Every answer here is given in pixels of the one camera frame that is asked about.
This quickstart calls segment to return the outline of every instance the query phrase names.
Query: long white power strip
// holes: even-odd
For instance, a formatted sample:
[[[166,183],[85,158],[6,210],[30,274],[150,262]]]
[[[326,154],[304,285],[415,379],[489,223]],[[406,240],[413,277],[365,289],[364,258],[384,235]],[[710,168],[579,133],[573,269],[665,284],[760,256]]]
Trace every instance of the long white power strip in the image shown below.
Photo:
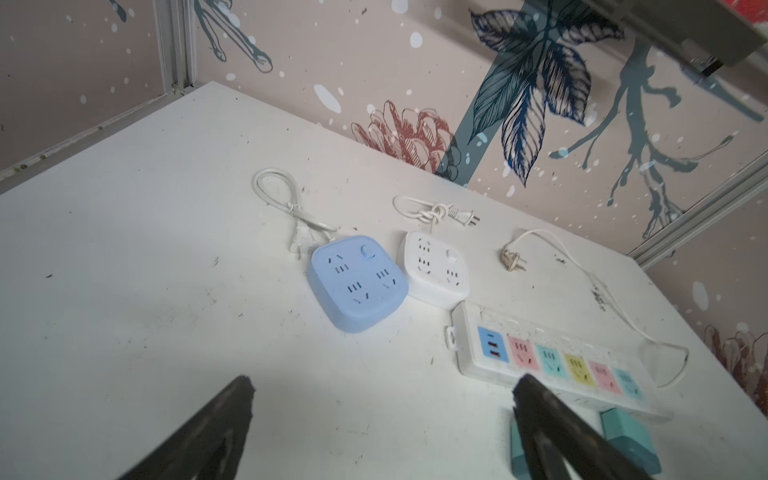
[[[619,407],[652,422],[672,418],[637,357],[466,301],[452,317],[447,338],[464,375],[514,387],[530,373],[573,405],[599,412]]]

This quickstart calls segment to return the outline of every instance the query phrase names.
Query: white table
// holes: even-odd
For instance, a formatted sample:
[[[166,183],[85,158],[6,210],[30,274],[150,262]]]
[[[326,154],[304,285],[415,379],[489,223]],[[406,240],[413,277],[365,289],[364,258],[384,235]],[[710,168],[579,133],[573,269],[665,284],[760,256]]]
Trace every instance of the white table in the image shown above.
[[[460,374],[449,312],[408,298],[337,330],[286,249],[294,220],[251,190],[264,167],[393,256],[419,228],[393,196],[476,209],[477,227],[435,231],[464,253],[471,301],[637,349],[545,243],[522,244],[527,273],[500,264],[520,229],[557,232],[692,350],[662,395],[674,420],[652,428],[660,478],[768,477],[768,422],[631,259],[209,84],[0,196],[0,478],[116,477],[241,373],[257,392],[238,478],[511,478],[511,391]]]

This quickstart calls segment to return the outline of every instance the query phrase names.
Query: blue button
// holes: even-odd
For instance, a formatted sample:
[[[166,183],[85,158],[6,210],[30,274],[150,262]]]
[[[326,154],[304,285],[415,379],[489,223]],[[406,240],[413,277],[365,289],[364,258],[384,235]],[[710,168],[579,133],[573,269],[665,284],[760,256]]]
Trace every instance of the blue button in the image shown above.
[[[360,253],[365,258],[373,258],[376,256],[376,254],[373,253],[373,250],[371,249],[371,247],[369,247],[368,245],[363,245],[362,247],[360,247]]]

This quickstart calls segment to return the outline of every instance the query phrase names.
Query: white power strip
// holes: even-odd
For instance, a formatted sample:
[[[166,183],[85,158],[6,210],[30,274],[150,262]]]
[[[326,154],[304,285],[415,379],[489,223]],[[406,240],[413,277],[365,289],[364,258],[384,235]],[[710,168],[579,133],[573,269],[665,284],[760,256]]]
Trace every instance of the white power strip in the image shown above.
[[[619,407],[652,422],[671,419],[637,357],[466,301],[452,317],[453,335],[446,338],[464,375],[514,387],[530,373],[573,405],[599,412]]]
[[[458,250],[421,232],[408,232],[397,252],[408,279],[408,294],[453,310],[469,296],[469,269]]]

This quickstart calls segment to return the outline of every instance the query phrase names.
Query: white cable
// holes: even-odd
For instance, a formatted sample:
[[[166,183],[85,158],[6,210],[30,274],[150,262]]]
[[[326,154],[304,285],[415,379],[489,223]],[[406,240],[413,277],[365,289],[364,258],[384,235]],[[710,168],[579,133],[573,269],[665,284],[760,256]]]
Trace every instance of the white cable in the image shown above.
[[[592,272],[587,271],[576,259],[571,255],[570,252],[568,252],[568,249],[565,247],[565,244],[558,238],[557,235],[552,233],[549,230],[545,230],[543,228],[535,228],[533,230],[526,230],[525,232],[521,233],[519,237],[515,238],[512,242],[507,243],[506,247],[504,247],[504,251],[507,252],[508,250],[511,251],[511,247],[515,245],[518,241],[520,241],[521,238],[525,237],[526,235],[529,235],[531,233],[548,233],[557,243],[558,246],[562,249],[562,253],[568,257],[568,259],[579,268],[589,279],[592,286],[598,291],[598,294],[602,290],[602,293],[604,293],[605,299],[607,300],[606,304],[617,314],[619,315],[619,318],[621,318],[629,327],[631,327],[634,331],[640,333],[645,339],[648,341],[655,343],[656,345],[666,346],[671,349],[681,350],[685,353],[685,359],[683,360],[683,367],[680,369],[680,371],[667,383],[664,383],[661,386],[657,386],[659,390],[666,390],[674,387],[677,385],[685,375],[685,372],[688,370],[688,358],[690,357],[690,350],[682,345],[674,345],[672,343],[667,342],[661,342],[659,340],[656,340],[654,337],[648,335],[645,333],[635,322],[632,321],[629,315],[627,315],[627,312],[624,311],[623,308],[621,308],[621,304],[619,304],[618,300],[616,300],[616,297],[611,293],[611,290],[608,288],[608,285],[606,285],[600,278],[595,275]],[[547,243],[550,243],[542,237],[541,235],[535,235],[536,237],[541,238],[542,240],[546,241]]]
[[[416,212],[405,212],[398,208],[398,200],[408,200],[414,204],[428,207],[429,210],[422,208]],[[423,223],[429,223],[430,233],[432,232],[432,227],[440,223],[440,220],[442,220],[446,215],[461,223],[465,227],[469,225],[475,226],[480,221],[480,219],[475,216],[474,210],[462,211],[457,207],[454,207],[453,204],[431,204],[429,202],[425,202],[424,200],[419,200],[418,198],[405,197],[403,195],[398,195],[397,197],[392,198],[392,206],[395,208],[395,210],[398,211],[399,214],[403,215],[404,217],[415,218]]]
[[[267,177],[279,178],[288,185],[288,189],[290,190],[290,200],[288,202],[276,200],[266,192],[262,183]],[[301,205],[301,196],[299,195],[299,185],[288,172],[279,168],[265,168],[264,170],[259,170],[253,175],[251,187],[253,188],[253,191],[256,192],[256,195],[268,205],[272,205],[296,218],[296,234],[293,236],[293,242],[290,244],[288,250],[298,253],[299,258],[302,257],[302,254],[308,256],[310,251],[314,250],[318,245],[310,228],[323,232],[329,242],[335,240],[331,233],[335,233],[338,228],[321,222],[304,211]]]

